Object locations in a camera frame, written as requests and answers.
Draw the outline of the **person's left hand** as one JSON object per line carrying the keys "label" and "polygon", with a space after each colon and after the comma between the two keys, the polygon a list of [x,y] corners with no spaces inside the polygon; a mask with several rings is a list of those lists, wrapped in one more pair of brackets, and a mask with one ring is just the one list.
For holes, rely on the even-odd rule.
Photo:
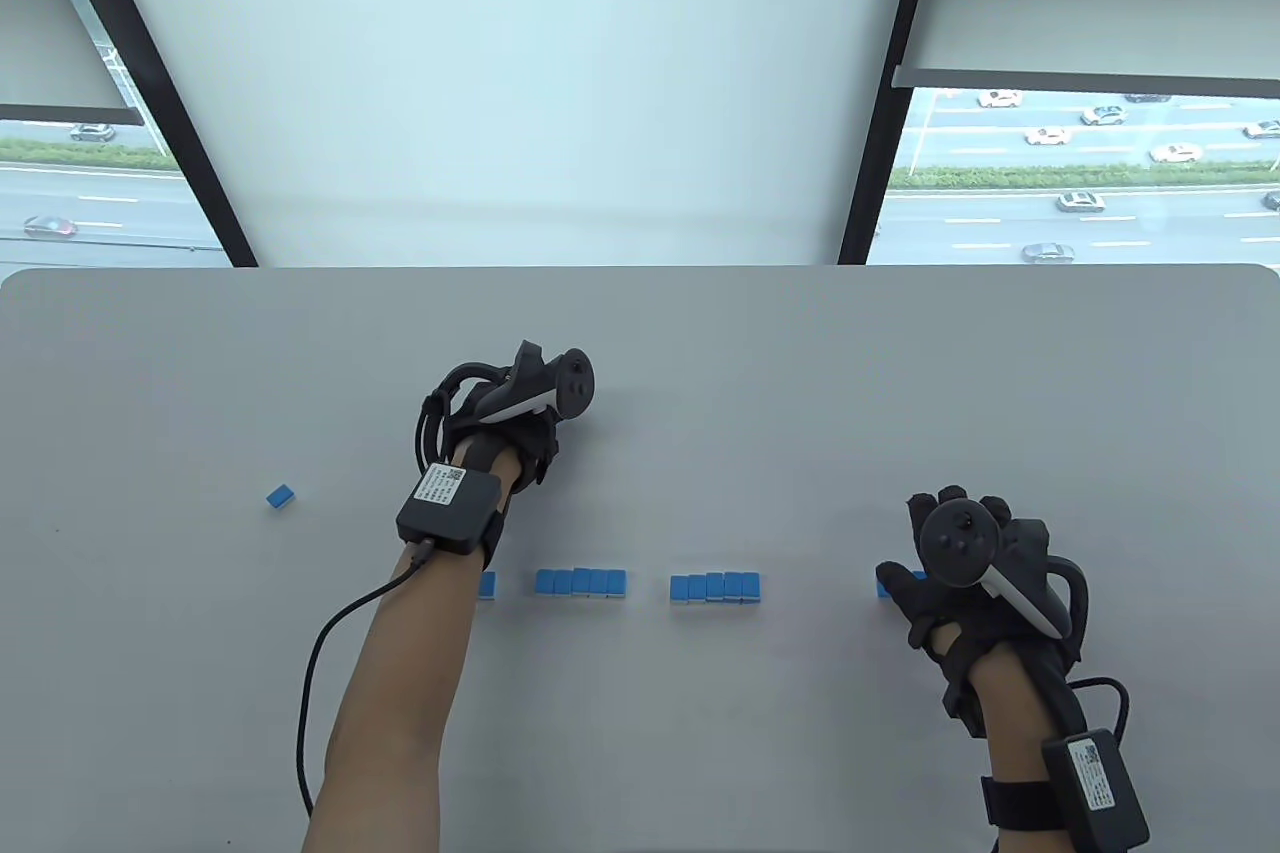
{"label": "person's left hand", "polygon": [[451,462],[462,446],[463,469],[490,473],[503,453],[512,452],[518,475],[511,491],[518,493],[545,478],[559,450],[559,421],[556,388],[548,379],[507,370],[474,386],[457,411],[444,410],[435,428],[439,457]]}

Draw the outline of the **person's right hand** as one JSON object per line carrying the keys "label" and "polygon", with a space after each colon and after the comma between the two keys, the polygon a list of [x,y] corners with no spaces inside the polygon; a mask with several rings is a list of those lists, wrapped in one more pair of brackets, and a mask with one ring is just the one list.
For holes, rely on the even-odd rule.
{"label": "person's right hand", "polygon": [[1068,679],[1082,658],[1089,590],[1075,562],[1051,553],[1044,521],[1015,517],[1005,500],[972,498],[955,484],[911,496],[908,514],[925,575],[882,562],[876,578],[910,622],[908,643],[941,666],[947,715],[986,738],[970,672],[1007,644],[1057,736],[1082,734],[1085,716]]}

